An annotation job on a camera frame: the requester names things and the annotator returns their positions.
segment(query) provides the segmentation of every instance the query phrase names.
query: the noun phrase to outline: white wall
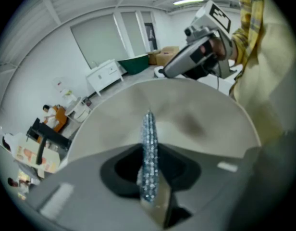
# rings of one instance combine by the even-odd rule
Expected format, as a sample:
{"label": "white wall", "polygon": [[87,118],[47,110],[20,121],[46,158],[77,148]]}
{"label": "white wall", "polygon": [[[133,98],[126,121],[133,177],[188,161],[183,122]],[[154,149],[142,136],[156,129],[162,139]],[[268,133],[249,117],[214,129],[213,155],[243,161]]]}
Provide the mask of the white wall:
{"label": "white wall", "polygon": [[153,27],[155,30],[158,49],[175,44],[172,18],[163,11],[152,12]]}
{"label": "white wall", "polygon": [[62,77],[76,96],[88,96],[94,92],[85,78],[88,71],[70,28],[63,26],[25,58],[9,84],[2,107],[26,133],[34,120],[42,117],[43,105],[64,104],[52,80]]}
{"label": "white wall", "polygon": [[[0,110],[0,126],[3,127],[4,131],[10,131],[10,133],[15,133],[17,130],[15,126],[12,125],[12,121]],[[13,161],[12,155],[0,147],[0,180],[3,186],[10,193],[17,193],[17,190],[7,183],[7,178],[11,177],[13,179],[17,178],[18,175],[18,164]]]}
{"label": "white wall", "polygon": [[[159,10],[132,7],[120,11],[135,10],[152,12],[159,49],[171,45],[183,46],[184,29],[195,14],[180,13],[170,16]],[[4,126],[6,132],[26,133],[37,117],[43,117],[44,104],[64,105],[63,99],[51,84],[55,77],[61,77],[76,96],[84,97],[94,92],[85,78],[90,68],[77,46],[70,27],[113,12],[113,9],[107,9],[76,18],[52,32],[30,52],[15,72],[2,101],[5,117],[0,114],[0,125],[7,123],[6,119],[9,120],[9,125]],[[0,167],[6,166],[2,178],[16,173],[17,166],[12,164],[8,156],[0,152]]]}
{"label": "white wall", "polygon": [[[187,11],[171,15],[174,45],[179,46],[180,49],[186,45],[184,30],[190,25],[195,17],[195,14],[196,11]],[[226,14],[232,22],[230,28],[230,34],[232,34],[241,26],[240,15],[230,12],[226,12]]]}
{"label": "white wall", "polygon": [[0,67],[1,69],[2,68],[6,68],[7,70],[4,70],[4,71],[1,71],[0,72],[0,103],[1,103],[1,100],[3,98],[3,94],[4,92],[6,91],[6,88],[7,88],[7,85],[14,73],[14,67],[12,67],[11,69],[8,69],[9,66],[6,65],[6,66],[1,66]]}

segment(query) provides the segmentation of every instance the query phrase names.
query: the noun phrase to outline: sleeve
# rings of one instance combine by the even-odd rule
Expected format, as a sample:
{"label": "sleeve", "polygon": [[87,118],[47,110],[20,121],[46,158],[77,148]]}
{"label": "sleeve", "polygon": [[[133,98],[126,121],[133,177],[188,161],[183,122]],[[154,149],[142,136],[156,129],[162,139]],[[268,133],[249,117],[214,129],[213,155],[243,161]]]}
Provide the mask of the sleeve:
{"label": "sleeve", "polygon": [[233,35],[232,40],[236,44],[237,59],[235,65],[241,64],[245,56],[246,48],[248,47],[248,32],[250,27],[250,18],[252,4],[251,0],[240,0],[241,6],[241,27],[237,29]]}
{"label": "sleeve", "polygon": [[51,116],[51,115],[56,115],[56,112],[57,112],[56,109],[54,109],[54,108],[50,108],[49,111],[48,111],[48,115],[49,115],[49,116]]}

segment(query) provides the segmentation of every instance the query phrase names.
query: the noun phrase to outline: floor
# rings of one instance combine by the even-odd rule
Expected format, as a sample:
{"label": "floor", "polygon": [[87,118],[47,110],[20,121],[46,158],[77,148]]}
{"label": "floor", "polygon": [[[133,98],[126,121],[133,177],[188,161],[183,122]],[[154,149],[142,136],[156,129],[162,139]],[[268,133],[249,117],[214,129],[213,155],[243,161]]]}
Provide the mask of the floor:
{"label": "floor", "polygon": [[[137,75],[123,75],[123,81],[117,80],[107,88],[103,89],[98,96],[96,93],[90,98],[92,104],[90,108],[93,110],[96,106],[106,101],[109,97],[115,95],[122,89],[125,89],[133,84],[154,78],[154,67],[149,67]],[[73,139],[81,124],[68,120],[67,126],[62,131],[62,135],[66,138]]]}
{"label": "floor", "polygon": [[[138,82],[142,82],[145,80],[153,79],[154,78],[154,69],[155,69],[155,66],[151,66],[137,75],[124,74],[123,81],[117,80],[113,84],[109,85],[107,88],[103,89],[100,92],[101,96],[98,96],[95,93],[90,98],[90,100],[92,102],[92,105],[90,106],[90,108],[93,110],[96,106],[98,106],[99,104],[106,101],[109,97],[117,94],[118,92],[120,92],[121,90],[123,90],[127,87],[132,86],[133,84],[136,84]],[[237,66],[237,67],[233,67],[232,69],[237,70],[237,72],[235,74],[233,74],[232,76],[228,77],[226,79],[226,81],[220,79],[219,91],[223,92],[226,95],[227,95],[229,88],[234,83],[234,77],[236,77],[236,75],[241,71],[242,67]],[[216,86],[217,81],[216,81],[215,76],[203,77],[199,80],[199,82],[202,82],[204,84],[207,84],[207,85],[212,86],[217,89],[217,86]],[[69,119],[66,128],[62,131],[62,135],[65,136],[66,138],[73,139],[77,130],[79,129],[80,125],[81,124],[75,123],[74,121],[71,121]]]}

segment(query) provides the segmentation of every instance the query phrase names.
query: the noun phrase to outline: blue glitter item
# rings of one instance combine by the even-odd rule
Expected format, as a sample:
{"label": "blue glitter item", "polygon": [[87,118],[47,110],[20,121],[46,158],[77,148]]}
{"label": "blue glitter item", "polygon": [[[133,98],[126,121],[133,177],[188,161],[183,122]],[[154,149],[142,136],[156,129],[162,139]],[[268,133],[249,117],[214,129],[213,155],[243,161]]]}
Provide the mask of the blue glitter item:
{"label": "blue glitter item", "polygon": [[153,202],[159,186],[158,137],[153,113],[149,110],[143,121],[143,170],[141,197]]}

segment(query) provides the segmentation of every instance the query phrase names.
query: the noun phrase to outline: table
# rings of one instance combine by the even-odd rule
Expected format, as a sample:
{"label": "table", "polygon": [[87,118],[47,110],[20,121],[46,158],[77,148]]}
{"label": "table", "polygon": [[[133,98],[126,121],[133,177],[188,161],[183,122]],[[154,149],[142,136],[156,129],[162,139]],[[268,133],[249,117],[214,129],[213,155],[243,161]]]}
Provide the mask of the table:
{"label": "table", "polygon": [[89,112],[90,112],[90,108],[83,102],[83,99],[82,98],[77,98],[76,101],[71,102],[70,105],[67,107],[67,109],[65,111],[65,115],[67,117],[69,117],[72,121],[82,122],[82,121],[84,121],[86,119]]}
{"label": "table", "polygon": [[101,96],[100,91],[111,83],[119,79],[123,81],[118,63],[114,59],[107,60],[93,68],[86,78],[99,96]]}
{"label": "table", "polygon": [[[75,231],[90,231],[96,227],[111,231],[162,230],[146,214],[137,199],[113,194],[101,179],[101,166],[128,148],[112,149],[69,164],[42,181],[38,188],[32,189],[26,202],[32,209],[38,210],[59,185],[66,182],[74,186],[74,192],[55,220],[58,225]],[[193,217],[171,230],[223,230],[252,174],[254,158],[259,149],[249,149],[243,159],[196,153],[177,147],[171,149],[196,161],[202,169],[200,180],[191,188],[174,193],[179,206],[191,212]],[[236,173],[222,170],[216,167],[220,161],[238,164],[239,170]]]}
{"label": "table", "polygon": [[66,164],[140,143],[149,108],[160,143],[235,157],[260,144],[246,111],[228,96],[195,80],[158,78],[136,83],[97,106],[73,139]]}

